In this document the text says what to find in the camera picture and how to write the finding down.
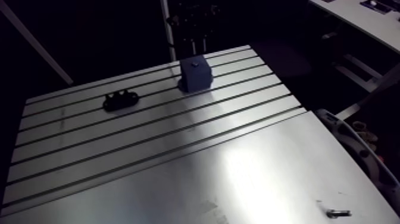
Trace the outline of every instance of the black object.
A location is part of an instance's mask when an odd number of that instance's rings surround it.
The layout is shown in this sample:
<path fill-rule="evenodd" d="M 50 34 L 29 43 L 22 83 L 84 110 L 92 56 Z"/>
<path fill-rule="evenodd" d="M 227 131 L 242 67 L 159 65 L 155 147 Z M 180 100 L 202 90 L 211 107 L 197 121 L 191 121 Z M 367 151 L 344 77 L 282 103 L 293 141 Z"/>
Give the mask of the black object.
<path fill-rule="evenodd" d="M 131 107 L 137 104 L 139 95 L 135 92 L 128 92 L 124 90 L 122 94 L 115 92 L 113 96 L 106 95 L 103 102 L 103 109 L 107 112 L 120 110 L 126 107 Z"/>
<path fill-rule="evenodd" d="M 370 8 L 374 11 L 377 11 L 378 13 L 384 14 L 384 15 L 392 10 L 387 5 L 381 4 L 379 2 L 375 2 L 376 4 L 373 5 L 371 2 L 372 2 L 371 0 L 368 0 L 368 1 L 360 2 L 360 4 L 367 8 Z"/>
<path fill-rule="evenodd" d="M 344 211 L 328 210 L 326 211 L 326 215 L 331 219 L 337 219 L 338 217 L 349 217 L 351 216 L 351 212 L 349 210 L 344 210 Z"/>
<path fill-rule="evenodd" d="M 208 89 L 213 82 L 211 68 L 203 56 L 196 56 L 180 60 L 182 78 L 178 82 L 178 88 L 182 92 L 196 92 Z"/>

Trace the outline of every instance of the white desk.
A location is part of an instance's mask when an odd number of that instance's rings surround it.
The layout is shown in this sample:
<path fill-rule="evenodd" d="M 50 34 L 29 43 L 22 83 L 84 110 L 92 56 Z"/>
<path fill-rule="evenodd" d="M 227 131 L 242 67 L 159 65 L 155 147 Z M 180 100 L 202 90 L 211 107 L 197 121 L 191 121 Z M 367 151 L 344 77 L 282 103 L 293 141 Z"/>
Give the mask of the white desk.
<path fill-rule="evenodd" d="M 249 46 L 205 58 L 212 87 L 191 95 L 174 62 L 27 100 L 0 222 L 400 222 Z M 139 103 L 106 113 L 126 88 Z"/>
<path fill-rule="evenodd" d="M 400 22 L 397 20 L 400 13 L 391 11 L 383 15 L 360 5 L 361 1 L 334 0 L 327 3 L 311 0 L 314 5 L 338 16 L 400 54 Z"/>

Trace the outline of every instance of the metal pole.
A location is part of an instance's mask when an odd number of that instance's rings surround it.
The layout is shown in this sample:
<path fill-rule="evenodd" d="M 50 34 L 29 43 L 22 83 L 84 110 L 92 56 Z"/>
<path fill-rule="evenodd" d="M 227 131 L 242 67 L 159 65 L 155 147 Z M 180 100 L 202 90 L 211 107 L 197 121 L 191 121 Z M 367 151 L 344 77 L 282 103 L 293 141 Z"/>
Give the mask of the metal pole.
<path fill-rule="evenodd" d="M 8 7 L 4 0 L 0 0 L 0 11 L 6 16 L 11 24 L 22 34 L 26 41 L 42 56 L 42 58 L 58 73 L 58 75 L 64 79 L 66 83 L 71 85 L 74 81 L 71 77 L 58 65 L 58 63 L 51 57 L 46 49 L 39 43 L 38 40 L 29 32 L 21 20 L 14 14 L 14 12 Z"/>
<path fill-rule="evenodd" d="M 170 25 L 167 23 L 167 18 L 170 16 L 170 10 L 168 9 L 168 1 L 167 0 L 160 0 L 161 1 L 161 10 L 162 10 L 162 16 L 164 17 L 164 26 L 165 26 L 165 32 L 167 34 L 167 40 L 168 43 L 174 45 L 174 38 L 172 35 L 172 29 Z M 170 57 L 171 61 L 176 61 L 176 54 L 175 54 L 175 49 L 170 47 Z"/>

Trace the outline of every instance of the blue cube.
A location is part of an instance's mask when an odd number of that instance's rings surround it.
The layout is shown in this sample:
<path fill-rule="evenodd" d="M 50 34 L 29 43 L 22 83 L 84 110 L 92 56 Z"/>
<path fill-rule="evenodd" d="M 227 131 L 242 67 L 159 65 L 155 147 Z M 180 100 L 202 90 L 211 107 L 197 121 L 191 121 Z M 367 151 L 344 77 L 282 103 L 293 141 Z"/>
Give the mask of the blue cube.
<path fill-rule="evenodd" d="M 211 87 L 211 67 L 203 56 L 180 60 L 180 70 L 182 78 L 178 82 L 178 88 L 182 92 L 192 93 Z"/>

